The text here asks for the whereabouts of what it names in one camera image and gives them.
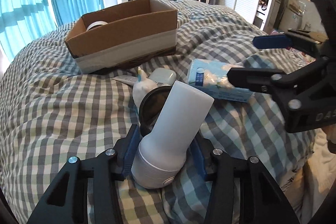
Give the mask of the person's right hand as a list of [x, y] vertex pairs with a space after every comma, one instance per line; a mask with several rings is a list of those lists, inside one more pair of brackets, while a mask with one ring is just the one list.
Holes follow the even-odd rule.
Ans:
[[336, 154], [336, 124], [323, 127], [322, 131], [326, 134], [328, 150]]

